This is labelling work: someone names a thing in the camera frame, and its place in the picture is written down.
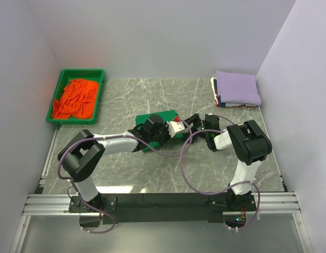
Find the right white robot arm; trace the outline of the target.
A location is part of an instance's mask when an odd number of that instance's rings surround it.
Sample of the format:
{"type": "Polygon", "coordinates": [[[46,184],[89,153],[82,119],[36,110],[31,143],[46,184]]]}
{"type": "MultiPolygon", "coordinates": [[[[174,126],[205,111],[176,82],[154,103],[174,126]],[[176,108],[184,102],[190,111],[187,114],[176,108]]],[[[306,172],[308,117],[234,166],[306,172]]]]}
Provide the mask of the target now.
{"type": "Polygon", "coordinates": [[[219,120],[221,116],[215,114],[205,115],[201,120],[198,115],[181,122],[191,131],[186,143],[192,142],[199,134],[206,140],[207,147],[213,151],[233,148],[237,156],[237,166],[234,177],[228,187],[218,192],[201,192],[188,181],[184,169],[181,174],[187,185],[203,195],[224,195],[226,200],[223,207],[230,210],[241,210],[246,207],[252,198],[252,188],[256,172],[266,157],[272,152],[272,144],[260,126],[249,120],[242,124],[231,124],[221,130],[219,120]]]}

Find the green t-shirt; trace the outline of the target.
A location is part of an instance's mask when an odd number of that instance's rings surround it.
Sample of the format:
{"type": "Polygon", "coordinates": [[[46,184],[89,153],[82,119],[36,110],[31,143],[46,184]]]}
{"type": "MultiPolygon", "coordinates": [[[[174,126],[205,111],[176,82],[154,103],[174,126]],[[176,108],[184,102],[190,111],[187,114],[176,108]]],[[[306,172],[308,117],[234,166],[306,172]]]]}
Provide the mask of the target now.
{"type": "MultiPolygon", "coordinates": [[[[141,124],[146,121],[147,118],[149,118],[152,114],[156,114],[160,116],[163,121],[172,121],[175,117],[179,116],[178,113],[175,110],[168,110],[168,111],[161,111],[161,112],[155,112],[155,113],[149,113],[149,114],[141,114],[137,115],[135,118],[135,124],[141,124]]],[[[183,139],[182,134],[176,135],[176,139],[183,139]]],[[[160,144],[158,142],[152,142],[150,143],[150,146],[154,149],[160,148],[160,144]]],[[[142,152],[150,152],[152,151],[150,148],[146,147],[142,150],[142,152]]]]}

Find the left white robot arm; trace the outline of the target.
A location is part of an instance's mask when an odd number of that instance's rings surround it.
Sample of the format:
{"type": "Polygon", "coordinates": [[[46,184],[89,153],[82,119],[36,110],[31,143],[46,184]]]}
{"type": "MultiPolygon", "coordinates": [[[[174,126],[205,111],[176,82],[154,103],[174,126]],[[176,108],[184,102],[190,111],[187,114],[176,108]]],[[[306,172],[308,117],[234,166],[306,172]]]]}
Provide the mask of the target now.
{"type": "Polygon", "coordinates": [[[157,114],[121,134],[98,135],[80,131],[58,154],[58,177],[72,182],[81,195],[81,206],[88,212],[103,207],[101,193],[91,177],[103,155],[138,152],[151,143],[163,145],[171,136],[169,124],[157,114]]]}

